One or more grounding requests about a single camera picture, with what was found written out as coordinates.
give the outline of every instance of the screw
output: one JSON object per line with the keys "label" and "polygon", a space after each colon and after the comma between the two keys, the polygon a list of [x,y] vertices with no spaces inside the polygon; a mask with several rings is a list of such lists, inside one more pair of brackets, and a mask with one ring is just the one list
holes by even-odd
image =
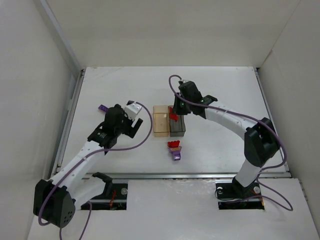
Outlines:
{"label": "screw", "polygon": [[122,195],[127,195],[128,194],[128,189],[126,189],[125,187],[121,189],[121,194]]}
{"label": "screw", "polygon": [[255,186],[255,187],[253,188],[253,191],[254,191],[256,194],[261,193],[260,187],[258,187],[258,186]]}
{"label": "screw", "polygon": [[216,192],[217,192],[218,194],[223,194],[223,187],[222,187],[222,186],[218,186],[218,187],[216,188]]}

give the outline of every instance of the metal frame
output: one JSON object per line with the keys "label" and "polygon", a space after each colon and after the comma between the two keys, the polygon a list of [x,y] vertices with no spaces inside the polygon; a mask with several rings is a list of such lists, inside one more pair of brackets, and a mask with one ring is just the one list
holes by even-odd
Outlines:
{"label": "metal frame", "polygon": [[47,0],[33,0],[56,46],[76,79],[82,67]]}
{"label": "metal frame", "polygon": [[[258,70],[256,68],[254,68],[254,73],[255,73],[255,77],[256,77],[256,80],[258,81],[258,85],[259,85],[259,88],[260,88],[260,92],[262,93],[262,98],[263,98],[263,102],[264,102],[264,105],[265,105],[265,108],[266,108],[266,111],[268,113],[268,116],[271,120],[271,122],[273,123],[273,126],[274,126],[274,130],[276,132],[276,134],[278,134],[278,131],[277,131],[277,127],[275,125],[275,121],[271,115],[271,111],[270,111],[270,108],[269,108],[269,105],[268,105],[268,102],[267,102],[267,99],[266,99],[266,95],[265,95],[265,92],[264,92],[264,89],[262,87],[262,83],[260,81],[260,77],[259,77],[259,73],[258,73]],[[284,158],[283,156],[283,151],[280,149],[280,152],[281,152],[281,157],[282,159]],[[289,166],[287,163],[284,164],[284,169],[287,171],[287,172],[290,172],[289,170]]]}
{"label": "metal frame", "polygon": [[[76,106],[78,103],[80,90],[81,90],[81,86],[84,79],[84,74],[85,74],[84,71],[82,71],[77,81],[72,102],[70,105],[70,110],[67,116],[64,129],[63,129],[63,134],[59,142],[58,151],[51,163],[49,178],[55,175],[60,170],[61,163],[63,161],[63,157],[65,154],[70,130],[71,130],[72,121],[75,115]],[[270,109],[266,101],[263,89],[261,87],[259,75],[256,69],[255,69],[255,75],[260,87],[260,91],[262,93],[262,97],[263,97],[263,101],[264,101],[267,113],[271,121],[273,122],[272,116],[270,114]],[[261,174],[261,177],[262,178],[291,178],[292,176],[291,176],[291,173],[289,172],[289,168],[287,165],[285,166],[285,169],[286,169],[286,172],[263,172]],[[212,172],[212,173],[108,173],[108,172],[103,172],[103,174],[106,174],[113,179],[119,179],[119,180],[130,180],[130,179],[156,180],[156,179],[232,179],[237,173],[230,173],[230,172],[229,173],[218,173],[218,172],[216,173],[215,172]],[[91,175],[92,174],[90,173],[86,174],[84,176],[84,179],[88,179],[89,177],[91,177]]]}
{"label": "metal frame", "polygon": [[57,151],[56,154],[54,154],[52,157],[49,173],[47,176],[48,178],[51,178],[53,175],[57,173],[57,169],[61,166],[61,163],[63,161],[84,77],[85,70],[81,70],[76,81],[72,99],[69,102],[68,114],[64,123],[61,138],[57,139],[56,141],[55,149],[57,149]]}

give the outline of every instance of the purple block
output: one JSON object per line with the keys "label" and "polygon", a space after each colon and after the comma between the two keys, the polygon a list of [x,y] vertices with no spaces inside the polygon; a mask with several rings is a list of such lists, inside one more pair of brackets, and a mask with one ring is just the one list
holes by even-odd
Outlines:
{"label": "purple block", "polygon": [[173,160],[174,161],[178,161],[181,159],[181,149],[182,149],[182,146],[178,146],[178,147],[169,147],[169,153],[172,154],[173,156]]}
{"label": "purple block", "polygon": [[108,112],[108,108],[102,104],[98,107],[98,109],[105,113]]}

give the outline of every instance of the red object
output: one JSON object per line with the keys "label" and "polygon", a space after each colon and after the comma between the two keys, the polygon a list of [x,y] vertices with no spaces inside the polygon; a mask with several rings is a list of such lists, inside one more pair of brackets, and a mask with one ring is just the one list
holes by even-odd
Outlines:
{"label": "red object", "polygon": [[115,197],[117,196],[117,192],[116,192],[116,190],[113,190],[113,192],[112,192],[112,198],[111,198],[111,200],[110,200],[110,202],[109,202],[109,204],[110,204],[110,210],[112,209],[112,206],[114,205],[114,200],[115,200]]}
{"label": "red object", "polygon": [[172,113],[172,107],[169,107],[169,118],[172,120],[178,121],[179,116],[177,114]]}
{"label": "red object", "polygon": [[177,148],[179,147],[180,141],[168,141],[169,148]]}

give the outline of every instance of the black mounting plate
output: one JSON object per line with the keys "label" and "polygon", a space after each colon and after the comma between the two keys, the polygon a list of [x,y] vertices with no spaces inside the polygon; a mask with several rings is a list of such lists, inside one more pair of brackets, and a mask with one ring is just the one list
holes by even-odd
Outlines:
{"label": "black mounting plate", "polygon": [[257,182],[253,182],[250,186],[248,186],[247,191],[240,195],[233,188],[232,182],[218,182],[215,184],[216,197],[219,200],[230,200],[230,199],[246,199],[252,196],[261,195],[260,193],[255,193],[254,187],[259,187]]}
{"label": "black mounting plate", "polygon": [[[128,191],[128,183],[113,183],[112,188],[108,190],[108,194],[101,194],[92,198],[92,210],[126,210],[127,209],[127,196],[122,193],[122,189],[127,189]],[[116,196],[113,202],[113,208],[109,204],[109,201],[113,197],[113,192],[115,191]],[[81,210],[89,210],[90,207],[87,203],[81,206]]]}

